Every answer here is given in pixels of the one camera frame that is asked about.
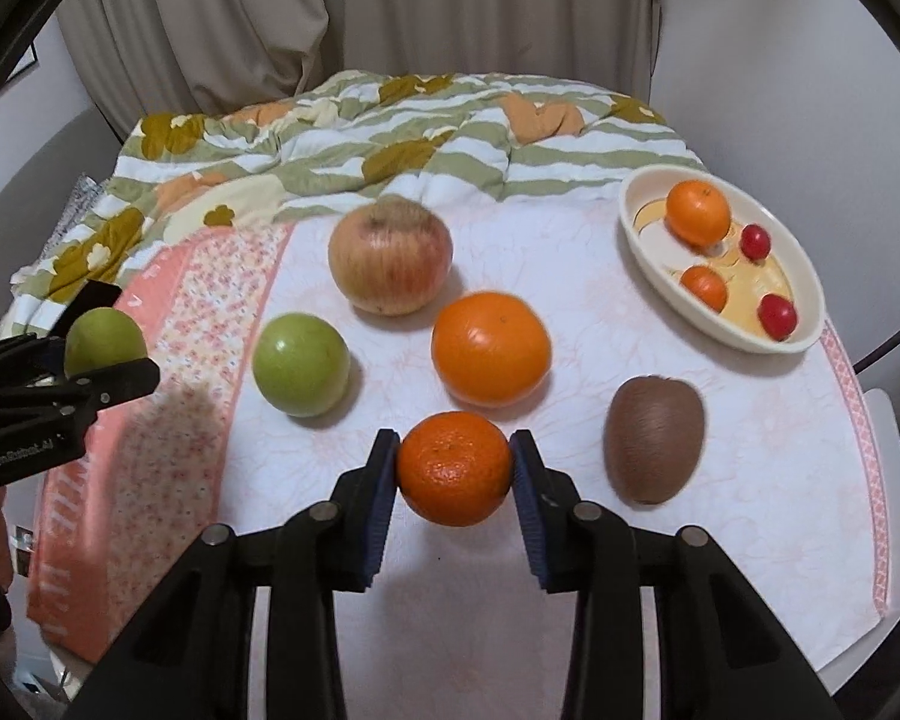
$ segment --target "curtain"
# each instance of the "curtain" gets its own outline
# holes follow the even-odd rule
[[[544,74],[645,100],[658,16],[658,0],[343,0],[343,62],[388,74]]]
[[[223,114],[322,80],[323,0],[64,0],[58,15],[122,137],[146,114]]]

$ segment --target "dish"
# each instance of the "dish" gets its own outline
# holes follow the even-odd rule
[[[730,234],[720,245],[722,248],[710,252],[710,256],[684,247],[662,226],[663,200],[670,189],[680,181],[693,179],[716,186],[730,204]],[[653,288],[684,319],[716,341],[757,354],[799,354],[813,346],[823,333],[826,302],[810,258],[780,220],[730,182],[688,167],[641,167],[631,172],[620,188],[620,223],[637,266]],[[740,231],[748,224],[759,224],[773,240],[773,259],[768,258],[759,272],[745,257],[735,255]],[[682,271],[693,265],[736,269],[744,277],[741,283],[746,281],[749,289],[731,287],[725,309],[725,314],[730,314],[717,314],[679,284]],[[799,324],[786,341],[769,338],[756,319],[756,304],[768,293],[791,298],[797,307]]]

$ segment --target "floral blanket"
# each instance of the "floral blanket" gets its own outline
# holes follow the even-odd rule
[[[147,117],[90,213],[14,279],[0,334],[46,333],[87,279],[125,285],[208,226],[338,214],[381,194],[428,206],[612,197],[654,162],[700,166],[639,100],[542,76],[345,71],[220,118]]]

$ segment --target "pink floral cloth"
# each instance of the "pink floral cloth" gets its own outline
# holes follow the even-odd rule
[[[247,339],[291,229],[209,228],[157,255],[117,303],[160,386],[102,412],[87,455],[48,474],[29,585],[29,617],[87,661],[216,517]]]

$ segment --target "orange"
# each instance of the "orange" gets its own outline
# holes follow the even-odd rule
[[[450,394],[487,408],[529,395],[552,359],[543,322],[523,300],[502,293],[473,293],[444,308],[430,354]]]
[[[667,195],[667,224],[692,247],[712,247],[730,232],[730,204],[706,181],[680,181]]]
[[[492,422],[469,412],[428,416],[400,445],[396,477],[420,517],[463,528],[497,511],[511,483],[511,453]]]
[[[727,304],[727,282],[706,265],[688,268],[680,276],[680,283],[718,314]]]

